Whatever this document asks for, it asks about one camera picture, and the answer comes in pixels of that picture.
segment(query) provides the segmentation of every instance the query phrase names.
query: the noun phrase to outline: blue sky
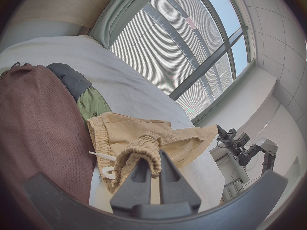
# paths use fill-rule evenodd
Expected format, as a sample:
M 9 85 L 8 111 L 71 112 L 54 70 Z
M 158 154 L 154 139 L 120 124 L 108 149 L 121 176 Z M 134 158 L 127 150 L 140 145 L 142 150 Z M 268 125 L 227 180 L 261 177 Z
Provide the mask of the blue sky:
M 240 27 L 240 22 L 231 2 L 229 0 L 210 0 L 210 2 L 221 18 L 228 37 L 230 37 Z M 247 65 L 246 47 L 243 36 L 232 46 L 232 53 L 238 76 Z

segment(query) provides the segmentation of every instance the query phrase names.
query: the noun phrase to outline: curtain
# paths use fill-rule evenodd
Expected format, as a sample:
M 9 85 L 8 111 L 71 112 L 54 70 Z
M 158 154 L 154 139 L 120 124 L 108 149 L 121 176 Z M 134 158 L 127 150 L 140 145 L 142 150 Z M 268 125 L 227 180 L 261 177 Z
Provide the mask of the curtain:
M 93 37 L 110 49 L 125 26 L 150 0 L 112 0 L 102 12 Z

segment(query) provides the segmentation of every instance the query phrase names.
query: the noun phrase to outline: white drawstring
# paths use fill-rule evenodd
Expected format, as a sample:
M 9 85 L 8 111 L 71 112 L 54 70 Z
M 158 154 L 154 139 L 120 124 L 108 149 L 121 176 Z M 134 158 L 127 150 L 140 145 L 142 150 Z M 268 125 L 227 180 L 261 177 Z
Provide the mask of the white drawstring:
M 111 155 L 100 153 L 100 152 L 96 153 L 96 152 L 92 152 L 92 151 L 89 151 L 88 153 L 97 155 L 98 157 L 100 157 L 102 159 L 107 159 L 109 161 L 116 162 L 116 157 L 115 156 L 111 156 Z M 109 172 L 111 172 L 113 170 L 114 170 L 114 167 L 112 167 L 112 166 L 110 166 L 110 167 L 103 167 L 102 170 L 101 170 L 101 173 L 102 173 L 102 175 L 105 178 L 114 180 L 115 179 L 115 175 L 109 173 Z

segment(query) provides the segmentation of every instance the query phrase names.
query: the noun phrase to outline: robotic arm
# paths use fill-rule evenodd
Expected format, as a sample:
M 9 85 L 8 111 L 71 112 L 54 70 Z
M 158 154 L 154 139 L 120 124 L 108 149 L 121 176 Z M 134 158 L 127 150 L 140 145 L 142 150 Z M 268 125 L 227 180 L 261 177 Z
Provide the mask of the robotic arm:
M 225 148 L 233 155 L 240 166 L 246 166 L 252 157 L 259 151 L 262 151 L 264 152 L 262 174 L 267 170 L 273 170 L 277 152 L 277 145 L 273 141 L 262 137 L 256 144 L 253 144 L 246 150 L 244 145 L 250 140 L 246 133 L 242 133 L 242 135 L 235 140 L 234 137 L 237 134 L 235 129 L 232 128 L 229 132 L 226 132 L 218 125 L 217 129 L 219 131 L 217 141 L 225 144 Z

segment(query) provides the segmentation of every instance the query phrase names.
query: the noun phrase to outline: light green cloth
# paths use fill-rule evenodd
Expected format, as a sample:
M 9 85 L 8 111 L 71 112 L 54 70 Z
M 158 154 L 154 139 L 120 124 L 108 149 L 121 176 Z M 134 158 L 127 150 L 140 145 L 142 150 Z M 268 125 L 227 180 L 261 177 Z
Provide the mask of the light green cloth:
M 92 86 L 80 95 L 77 106 L 85 123 L 92 117 L 112 112 L 101 94 Z

